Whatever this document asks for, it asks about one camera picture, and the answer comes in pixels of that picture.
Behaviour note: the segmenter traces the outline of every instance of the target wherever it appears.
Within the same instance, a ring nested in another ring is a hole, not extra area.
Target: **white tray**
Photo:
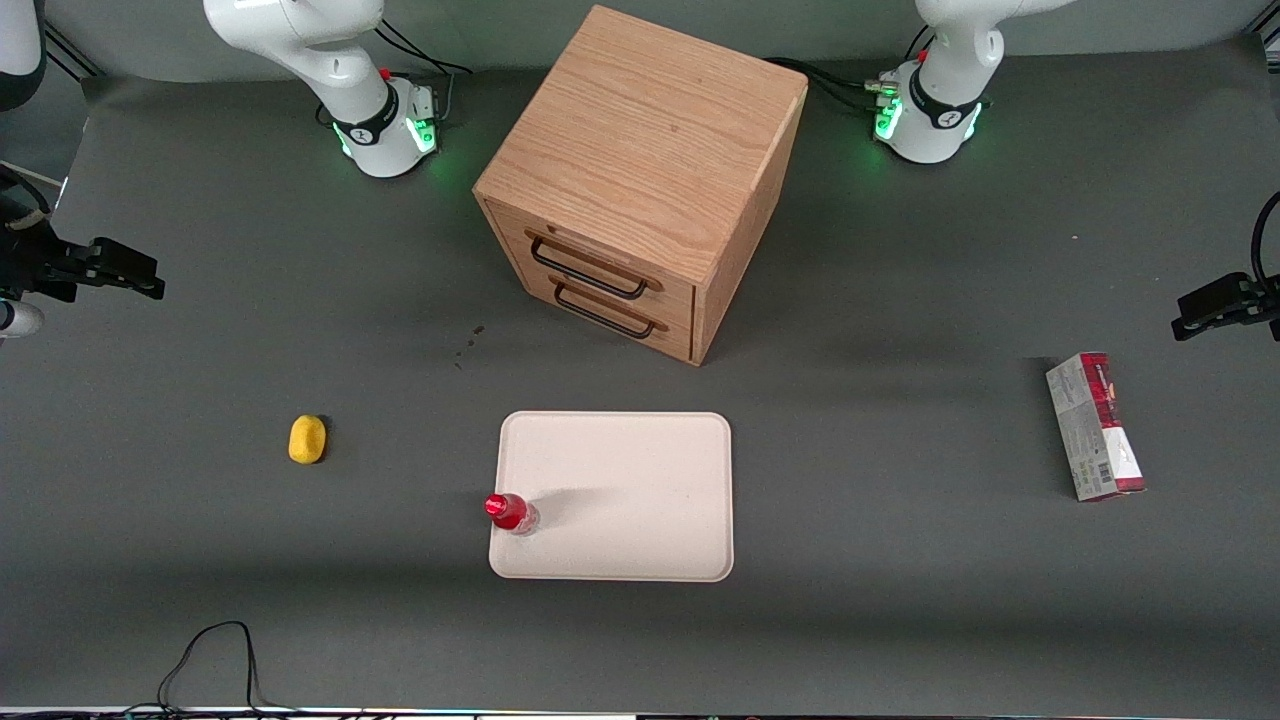
[[[493,528],[503,578],[714,583],[733,569],[730,427],[714,413],[515,413],[495,492],[540,515]]]

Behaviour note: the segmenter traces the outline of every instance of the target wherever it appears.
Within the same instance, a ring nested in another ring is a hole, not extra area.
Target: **drawer handle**
[[[643,282],[640,283],[640,287],[644,288],[644,283]],[[604,315],[600,315],[598,313],[591,313],[590,310],[588,310],[586,307],[582,307],[581,305],[573,305],[572,302],[570,302],[568,300],[564,300],[562,297],[563,292],[564,292],[564,283],[556,283],[556,302],[561,307],[563,307],[563,309],[566,309],[570,313],[573,313],[576,315],[581,315],[581,316],[586,318],[588,320],[594,320],[594,322],[596,322],[596,323],[599,323],[599,324],[609,328],[611,331],[620,332],[620,333],[630,337],[631,340],[644,340],[644,338],[652,336],[653,334],[653,328],[657,325],[653,320],[649,320],[649,324],[645,325],[645,329],[643,329],[643,331],[634,331],[634,329],[631,329],[631,328],[628,328],[628,327],[626,327],[623,324],[614,323],[613,320],[605,318]]]
[[[640,297],[641,293],[644,293],[644,291],[645,291],[646,287],[649,287],[649,281],[640,281],[640,284],[637,284],[636,288],[632,290],[631,292],[627,292],[627,291],[622,290],[621,287],[613,287],[612,284],[609,284],[609,283],[607,283],[604,281],[598,281],[598,279],[593,278],[591,275],[588,275],[586,273],[580,273],[580,272],[575,270],[573,268],[570,268],[568,265],[566,265],[563,263],[557,263],[556,260],[552,260],[550,258],[547,258],[545,255],[539,254],[538,250],[541,246],[543,246],[543,238],[535,237],[534,238],[534,246],[529,249],[529,251],[534,255],[534,260],[538,260],[538,263],[540,263],[543,265],[547,265],[548,268],[550,268],[553,270],[559,270],[559,272],[564,273],[566,275],[568,275],[568,277],[571,277],[571,278],[573,278],[576,281],[584,282],[584,283],[594,287],[595,290],[603,290],[604,292],[608,292],[609,295],[614,295],[617,297],[621,297],[622,300],[635,300],[635,299]]]

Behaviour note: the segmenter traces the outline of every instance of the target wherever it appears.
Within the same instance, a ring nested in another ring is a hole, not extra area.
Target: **green led light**
[[[342,136],[342,131],[338,129],[338,123],[333,123],[333,133],[338,136],[338,142],[342,143],[342,154],[351,158],[351,147],[347,147],[347,138]]]
[[[428,154],[435,150],[435,124],[430,120],[415,120],[413,118],[404,118],[404,127],[408,128],[410,135],[413,136],[413,142],[417,143],[417,149],[422,154]]]
[[[895,99],[887,108],[881,110],[884,115],[876,122],[876,135],[881,140],[888,140],[893,137],[893,131],[897,129],[897,120],[902,118],[902,101]]]
[[[980,114],[982,114],[982,102],[978,102],[978,106],[973,109],[973,120],[969,122],[969,129],[964,131],[965,140],[973,137],[974,131],[978,129],[978,115]]]

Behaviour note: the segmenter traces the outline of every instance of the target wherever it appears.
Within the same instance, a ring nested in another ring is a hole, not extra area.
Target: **red and white box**
[[[1116,415],[1107,354],[1082,352],[1046,377],[1071,462],[1075,497],[1085,502],[1147,489]]]

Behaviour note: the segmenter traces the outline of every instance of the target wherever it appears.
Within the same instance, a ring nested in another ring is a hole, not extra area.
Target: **drawer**
[[[691,324],[691,284],[666,273],[636,269],[625,255],[602,252],[570,231],[513,208],[497,202],[486,205],[507,246],[507,255],[530,292],[534,278],[550,273],[562,283],[594,290],[595,296],[645,318],[668,324]]]
[[[572,279],[564,279],[556,273],[541,273],[531,279],[529,293],[534,297],[640,345],[648,345],[658,352],[685,363],[690,361],[694,333],[689,320],[669,322],[646,316],[616,297]]]

